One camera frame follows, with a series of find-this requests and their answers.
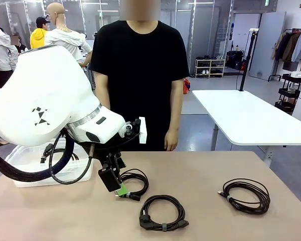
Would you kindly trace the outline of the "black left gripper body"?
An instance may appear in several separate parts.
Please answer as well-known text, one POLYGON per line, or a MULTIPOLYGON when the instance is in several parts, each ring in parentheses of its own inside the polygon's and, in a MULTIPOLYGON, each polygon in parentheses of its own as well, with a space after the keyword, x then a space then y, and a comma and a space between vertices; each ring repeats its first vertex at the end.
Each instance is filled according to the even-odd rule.
POLYGON ((126 167, 126 164, 121 158, 121 152, 109 153, 99 158, 101 169, 98 171, 98 175, 102 182, 106 186, 109 192, 115 192, 123 184, 120 170, 126 167))

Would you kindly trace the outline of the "person's left hand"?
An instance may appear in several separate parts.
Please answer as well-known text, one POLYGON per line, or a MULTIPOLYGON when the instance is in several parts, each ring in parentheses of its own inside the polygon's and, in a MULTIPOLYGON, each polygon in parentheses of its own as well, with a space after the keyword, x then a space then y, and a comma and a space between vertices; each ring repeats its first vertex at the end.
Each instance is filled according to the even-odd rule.
POLYGON ((178 130, 168 130, 165 135, 165 147, 166 151, 173 151, 178 145, 179 133, 178 130))

